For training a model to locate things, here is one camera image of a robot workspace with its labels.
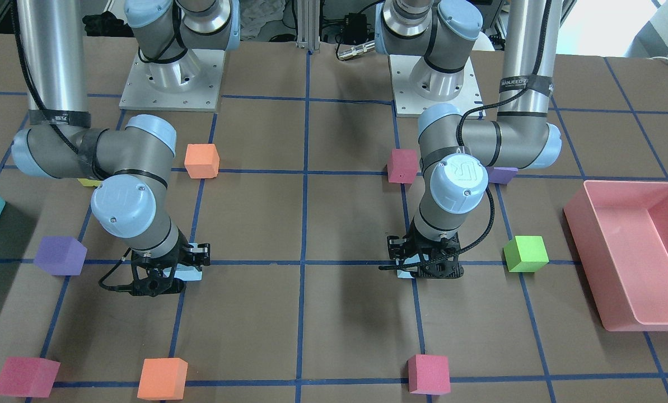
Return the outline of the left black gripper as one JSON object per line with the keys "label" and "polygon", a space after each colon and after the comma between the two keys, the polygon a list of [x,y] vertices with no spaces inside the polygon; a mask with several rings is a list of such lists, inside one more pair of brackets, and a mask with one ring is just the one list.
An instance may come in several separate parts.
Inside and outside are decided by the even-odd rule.
{"label": "left black gripper", "polygon": [[457,257],[460,249],[459,235],[456,233],[451,238],[443,236],[433,241],[421,235],[415,227],[411,227],[403,238],[387,236],[389,258],[395,260],[395,265],[387,266],[387,269],[418,266],[416,278],[461,278],[464,268]]}

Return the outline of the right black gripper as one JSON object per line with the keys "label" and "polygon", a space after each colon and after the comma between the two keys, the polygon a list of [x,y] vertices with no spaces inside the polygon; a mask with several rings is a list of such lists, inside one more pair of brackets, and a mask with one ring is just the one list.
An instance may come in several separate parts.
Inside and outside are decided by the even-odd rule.
{"label": "right black gripper", "polygon": [[185,290],[186,282],[174,277],[177,264],[201,268],[209,266],[210,249],[208,243],[178,242],[170,252],[157,258],[132,252],[133,281],[127,286],[127,293],[150,297],[180,293]]}

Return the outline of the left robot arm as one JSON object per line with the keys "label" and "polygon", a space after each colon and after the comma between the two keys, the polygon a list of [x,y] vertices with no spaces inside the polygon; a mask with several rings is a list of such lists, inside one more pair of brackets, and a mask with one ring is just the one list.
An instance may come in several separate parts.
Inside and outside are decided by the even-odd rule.
{"label": "left robot arm", "polygon": [[[414,278],[459,278],[459,256],[487,237],[494,220],[491,166],[541,169],[562,140],[547,120],[562,2],[511,5],[498,102],[462,112],[442,96],[418,118],[425,191],[405,236],[389,236],[395,265]],[[376,8],[375,48],[418,56],[415,83],[458,82],[482,28],[467,1],[385,1]]]}

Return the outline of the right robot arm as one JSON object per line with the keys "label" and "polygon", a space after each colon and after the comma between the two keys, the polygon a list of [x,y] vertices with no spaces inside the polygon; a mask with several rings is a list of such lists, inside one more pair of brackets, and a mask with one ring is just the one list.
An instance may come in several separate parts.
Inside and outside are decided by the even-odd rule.
{"label": "right robot arm", "polygon": [[[14,1],[13,31],[31,97],[31,127],[16,133],[11,155],[27,175],[101,181],[90,208],[121,239],[133,279],[104,290],[132,296],[185,290],[180,269],[210,265],[210,245],[188,242],[165,199],[176,155],[175,128],[141,114],[122,130],[91,125],[85,85],[83,28],[77,1]],[[231,51],[241,36],[238,1],[126,1],[124,15],[137,39],[138,64],[157,93],[206,87],[198,49]]]}

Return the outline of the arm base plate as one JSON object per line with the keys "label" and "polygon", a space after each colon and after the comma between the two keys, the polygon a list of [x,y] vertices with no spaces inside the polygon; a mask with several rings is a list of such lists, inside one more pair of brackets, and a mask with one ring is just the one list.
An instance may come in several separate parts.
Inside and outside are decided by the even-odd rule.
{"label": "arm base plate", "polygon": [[226,51],[189,49],[170,64],[144,63],[134,57],[119,107],[139,111],[218,109]]}
{"label": "arm base plate", "polygon": [[416,118],[437,103],[449,103],[460,112],[483,104],[474,66],[467,59],[464,69],[454,73],[434,71],[423,57],[389,56],[396,115]]}

